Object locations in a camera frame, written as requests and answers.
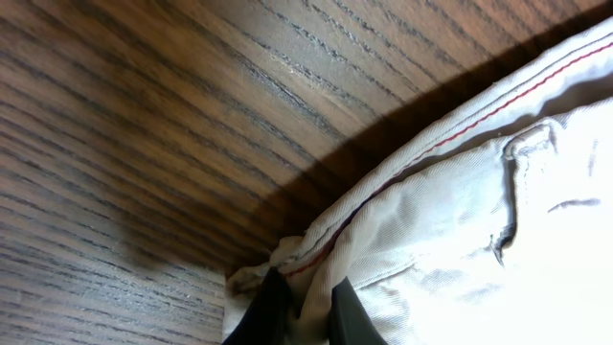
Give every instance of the seam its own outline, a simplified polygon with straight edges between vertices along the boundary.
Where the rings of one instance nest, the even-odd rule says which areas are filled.
[[[420,259],[421,257],[422,257],[422,255],[419,255],[419,256],[413,258],[412,261],[410,261],[410,262],[408,262],[406,264],[400,265],[400,266],[392,268],[392,269],[388,269],[387,271],[385,271],[383,273],[380,273],[380,274],[374,276],[373,278],[366,280],[365,282],[361,282],[361,284],[355,284],[355,290],[360,290],[362,288],[367,288],[367,287],[369,287],[371,285],[379,283],[379,282],[381,282],[383,280],[386,280],[386,279],[388,279],[390,277],[398,275],[398,274],[404,272],[405,270],[414,267],[418,263],[418,259]]]
[[[526,159],[526,170],[524,171],[524,204],[528,207],[528,170],[530,169],[530,159]]]
[[[328,234],[329,234],[329,232],[330,232],[330,229],[336,229],[336,230],[338,230],[338,229],[340,229],[340,228],[343,228],[343,227],[345,226],[345,220],[347,220],[347,219],[351,219],[352,217],[353,217],[353,213],[351,213],[351,214],[350,214],[348,217],[345,217],[345,218],[341,218],[341,219],[339,219],[338,221],[336,221],[335,223],[333,223],[331,226],[329,226],[328,228],[326,228],[326,230],[324,230],[323,234],[322,234],[320,237],[318,237],[318,238],[317,238],[317,240],[315,241],[315,243],[314,243],[314,244],[313,244],[313,245],[312,245],[312,246],[311,246],[309,249],[305,250],[305,251],[304,251],[304,253],[303,253],[302,255],[295,254],[295,255],[294,255],[294,256],[295,256],[295,260],[294,260],[294,261],[292,261],[291,263],[288,263],[288,264],[293,264],[293,263],[295,263],[295,262],[297,262],[297,261],[299,261],[299,260],[301,260],[301,259],[303,259],[303,258],[307,257],[307,256],[308,256],[308,255],[310,255],[311,253],[313,253],[313,252],[317,252],[317,250],[318,250],[318,246],[319,246],[319,244],[320,244],[321,242],[325,242],[325,243],[322,245],[322,247],[321,247],[321,248],[325,248],[325,247],[326,247],[326,243],[328,243],[328,242],[331,240],[331,238],[327,239]]]
[[[568,61],[565,65],[559,67],[558,69],[556,69],[554,71],[554,73],[550,74],[549,76],[543,78],[543,80],[539,81],[538,83],[536,83],[535,85],[533,85],[532,87],[530,87],[529,89],[525,90],[524,92],[520,93],[519,95],[513,97],[512,99],[506,101],[504,104],[498,106],[497,108],[495,108],[494,110],[490,111],[488,114],[486,114],[485,116],[479,118],[477,121],[473,122],[472,124],[466,126],[464,129],[456,132],[455,134],[441,140],[440,142],[438,142],[437,144],[433,145],[430,149],[425,150],[424,152],[422,152],[420,155],[418,155],[417,157],[413,158],[409,164],[405,165],[404,167],[402,167],[402,169],[399,170],[399,173],[402,173],[402,171],[404,171],[405,169],[407,169],[408,167],[410,167],[413,163],[415,163],[416,161],[420,160],[425,154],[431,152],[433,149],[435,148],[439,148],[441,146],[443,146],[444,144],[453,141],[454,139],[458,138],[460,135],[468,132],[470,129],[477,127],[477,125],[479,125],[480,123],[482,123],[483,121],[487,120],[488,118],[496,115],[498,112],[500,112],[501,110],[505,109],[506,107],[508,107],[509,105],[515,103],[517,100],[522,99],[523,97],[525,97],[526,95],[530,94],[531,92],[535,91],[537,88],[539,88],[540,86],[544,85],[547,81],[549,81],[550,79],[552,79],[553,77],[557,76],[558,74],[562,73],[565,69],[569,68],[570,66],[574,65],[575,63],[584,60],[586,58],[589,58],[597,53],[600,53],[606,49],[609,49],[613,47],[613,42],[610,42],[607,45],[602,46],[599,49],[593,50],[585,55],[582,55],[580,57],[576,57],[570,61]],[[286,278],[290,278],[291,276],[298,274],[300,272],[303,272],[305,270],[307,270],[308,268],[315,266],[319,263],[319,261],[325,257],[329,251],[333,248],[334,243],[336,242],[336,239],[338,238],[338,236],[340,235],[340,233],[344,230],[343,227],[339,228],[338,230],[336,230],[336,232],[334,233],[334,235],[332,235],[332,238],[329,240],[328,243],[326,243],[326,245],[324,246],[324,248],[322,249],[322,251],[315,257],[313,258],[312,261],[310,261],[308,264],[295,269],[293,271],[287,272],[285,273],[285,277]]]

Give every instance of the red piping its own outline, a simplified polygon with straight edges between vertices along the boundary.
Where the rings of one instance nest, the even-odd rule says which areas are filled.
[[[475,121],[474,123],[470,124],[469,126],[467,126],[466,128],[460,130],[459,132],[453,134],[452,136],[440,141],[439,143],[435,144],[432,148],[425,150],[424,152],[422,152],[419,156],[417,156],[416,158],[414,158],[411,162],[409,162],[409,164],[407,164],[406,166],[404,166],[400,171],[402,172],[404,169],[408,168],[409,166],[411,166],[411,164],[413,164],[415,161],[419,160],[420,158],[422,158],[426,153],[432,151],[435,148],[441,147],[442,145],[454,140],[455,138],[459,137],[460,135],[466,133],[469,129],[471,128],[475,128],[477,125],[479,125],[479,123],[482,123],[483,121],[485,121],[486,119],[496,115],[496,113],[498,113],[500,110],[506,108],[507,106],[509,106],[510,104],[514,103],[515,101],[521,99],[522,97],[525,97],[526,95],[528,95],[529,93],[535,91],[535,89],[537,89],[538,87],[542,86],[543,84],[545,84],[548,80],[550,80],[551,78],[555,77],[556,75],[560,74],[562,71],[564,71],[565,69],[567,69],[568,67],[572,66],[573,64],[585,59],[585,58],[589,58],[597,53],[602,52],[603,50],[606,50],[608,48],[613,47],[613,42],[602,46],[601,48],[592,51],[590,53],[587,53],[583,56],[577,57],[571,61],[569,61],[567,64],[561,66],[560,68],[558,68],[557,70],[555,70],[554,73],[552,73],[551,75],[545,77],[543,80],[539,81],[538,83],[536,83],[533,87],[529,88],[528,90],[522,92],[521,94],[513,97],[512,99],[508,100],[506,103],[500,105],[499,107],[495,108],[493,111],[491,111],[490,113],[488,113],[486,116],[480,118],[479,120]],[[336,239],[340,236],[342,230],[344,229],[344,226],[341,226],[338,230],[336,230],[336,232],[334,233],[334,235],[332,235],[332,238],[328,241],[328,243],[326,243],[326,245],[324,246],[324,248],[322,249],[322,251],[317,254],[317,256],[308,264],[285,273],[285,277],[286,278],[291,278],[291,276],[298,274],[300,272],[303,272],[305,270],[307,270],[308,268],[317,265],[317,263],[319,263],[319,261],[325,257],[329,251],[332,249],[332,247],[334,246],[334,243],[336,242]]]

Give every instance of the white cloth bag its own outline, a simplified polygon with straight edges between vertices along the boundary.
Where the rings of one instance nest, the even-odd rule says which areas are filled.
[[[612,181],[613,18],[431,125],[239,270],[223,337],[275,266],[300,310],[292,344],[327,342],[346,276],[390,344],[613,344]]]

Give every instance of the wooden floor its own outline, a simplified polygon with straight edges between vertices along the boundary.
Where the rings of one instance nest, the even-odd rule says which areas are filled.
[[[0,343],[217,344],[265,260],[604,0],[0,0]]]

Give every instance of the wood grain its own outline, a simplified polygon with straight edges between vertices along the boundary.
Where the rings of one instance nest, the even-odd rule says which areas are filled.
[[[604,0],[0,0],[0,343],[217,344],[223,281]]]

